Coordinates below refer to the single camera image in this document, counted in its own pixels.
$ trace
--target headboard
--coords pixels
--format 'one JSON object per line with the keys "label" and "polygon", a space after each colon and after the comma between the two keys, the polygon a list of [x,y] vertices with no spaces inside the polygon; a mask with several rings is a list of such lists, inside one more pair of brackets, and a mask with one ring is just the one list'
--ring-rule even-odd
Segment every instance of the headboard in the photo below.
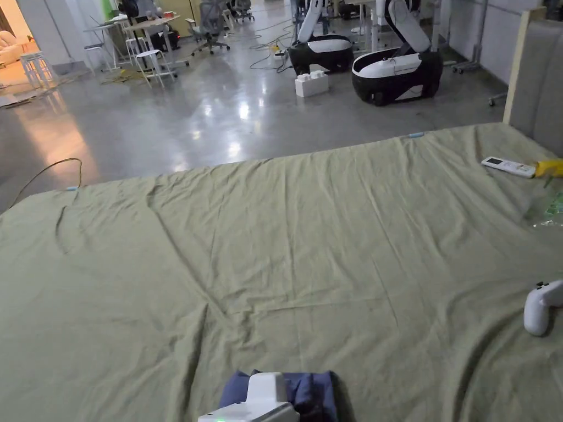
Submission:
{"label": "headboard", "polygon": [[563,156],[563,23],[522,14],[503,122]]}

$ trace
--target remote control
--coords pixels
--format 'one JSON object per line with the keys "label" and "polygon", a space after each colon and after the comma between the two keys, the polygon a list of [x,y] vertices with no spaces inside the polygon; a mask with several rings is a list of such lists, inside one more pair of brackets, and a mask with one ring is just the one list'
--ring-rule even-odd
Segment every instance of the remote control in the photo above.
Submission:
{"label": "remote control", "polygon": [[549,325],[549,308],[563,306],[563,280],[538,283],[526,298],[524,328],[531,335],[541,336]]}
{"label": "remote control", "polygon": [[516,163],[515,161],[503,160],[502,158],[488,157],[481,161],[481,164],[528,179],[535,175],[535,167]]}

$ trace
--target bar stool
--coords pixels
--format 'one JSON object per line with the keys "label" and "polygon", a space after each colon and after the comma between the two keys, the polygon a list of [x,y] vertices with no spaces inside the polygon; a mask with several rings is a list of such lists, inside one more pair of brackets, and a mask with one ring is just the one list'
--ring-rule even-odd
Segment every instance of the bar stool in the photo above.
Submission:
{"label": "bar stool", "polygon": [[133,64],[133,57],[146,51],[146,41],[145,38],[139,37],[139,44],[141,45],[141,51],[138,50],[137,40],[134,38],[126,39],[125,45],[127,46],[127,53],[129,54],[129,61]]}
{"label": "bar stool", "polygon": [[106,57],[106,53],[104,50],[104,43],[92,44],[91,46],[86,46],[84,47],[84,51],[86,53],[86,61],[88,62],[88,67],[90,68],[94,76],[96,76],[96,71],[94,69],[94,65],[90,60],[90,56],[89,56],[89,54],[93,52],[96,52],[98,54],[98,57],[101,56],[104,59],[106,66],[108,67],[108,71],[111,72],[111,66],[108,62],[108,58]]}
{"label": "bar stool", "polygon": [[33,88],[36,87],[36,84],[38,88],[41,88],[41,82],[49,87],[48,80],[56,80],[52,67],[43,56],[42,51],[21,55],[20,62],[24,68],[25,76]]}
{"label": "bar stool", "polygon": [[[162,58],[164,59],[164,66],[166,67],[166,70],[167,70],[166,72],[160,71],[160,64],[158,63],[158,55],[161,55]],[[162,76],[170,75],[172,77],[172,80],[174,80],[176,75],[170,71],[170,67],[168,66],[168,63],[166,62],[166,59],[165,59],[162,51],[160,51],[160,50],[145,51],[145,52],[135,56],[135,61],[137,62],[137,66],[139,67],[139,69],[141,69],[142,75],[145,77],[145,80],[146,80],[147,84],[149,84],[149,87],[152,88],[152,85],[149,82],[149,77],[145,74],[145,69],[143,69],[143,66],[141,66],[141,63],[139,62],[139,59],[143,59],[143,58],[146,58],[146,57],[148,57],[150,59],[150,62],[153,66],[153,73],[154,74],[150,75],[150,76],[151,77],[157,77],[163,88],[164,88],[164,83],[162,82]]]}

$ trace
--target bed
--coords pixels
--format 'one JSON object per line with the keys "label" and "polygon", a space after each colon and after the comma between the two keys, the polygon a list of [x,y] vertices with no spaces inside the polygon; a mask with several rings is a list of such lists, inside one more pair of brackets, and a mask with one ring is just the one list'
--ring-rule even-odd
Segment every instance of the bed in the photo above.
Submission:
{"label": "bed", "polygon": [[506,123],[31,196],[0,216],[5,421],[196,421],[236,371],[332,370],[342,421],[559,420],[554,157]]}

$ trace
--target office chair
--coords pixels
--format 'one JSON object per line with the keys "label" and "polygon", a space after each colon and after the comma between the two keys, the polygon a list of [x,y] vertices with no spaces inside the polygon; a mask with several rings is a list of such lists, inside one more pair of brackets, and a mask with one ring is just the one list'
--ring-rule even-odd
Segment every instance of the office chair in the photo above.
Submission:
{"label": "office chair", "polygon": [[212,48],[215,46],[219,46],[219,48],[227,47],[227,50],[231,49],[227,44],[219,42],[219,36],[224,31],[225,26],[224,8],[225,0],[203,0],[199,4],[201,23],[199,26],[190,28],[195,37],[205,39],[205,44],[197,47],[198,51],[209,47],[209,54],[213,54]]}
{"label": "office chair", "polygon": [[235,17],[237,22],[239,21],[239,17],[242,18],[243,22],[245,17],[248,21],[250,21],[250,19],[253,21],[256,20],[254,16],[252,16],[252,12],[250,12],[250,7],[251,0],[235,0],[235,7],[233,9],[238,13],[238,16]]}

